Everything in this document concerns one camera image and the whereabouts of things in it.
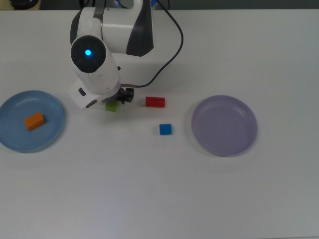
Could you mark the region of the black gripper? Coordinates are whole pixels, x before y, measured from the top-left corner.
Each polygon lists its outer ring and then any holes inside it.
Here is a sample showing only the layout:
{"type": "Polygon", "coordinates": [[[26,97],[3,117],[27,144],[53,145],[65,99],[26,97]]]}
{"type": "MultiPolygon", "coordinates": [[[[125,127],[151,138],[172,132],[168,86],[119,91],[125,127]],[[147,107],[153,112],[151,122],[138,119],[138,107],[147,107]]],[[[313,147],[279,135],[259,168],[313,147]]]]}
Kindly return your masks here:
{"type": "Polygon", "coordinates": [[[131,103],[134,98],[134,93],[134,88],[120,88],[117,94],[117,100],[120,101],[122,105],[124,105],[125,102],[131,103]]]}

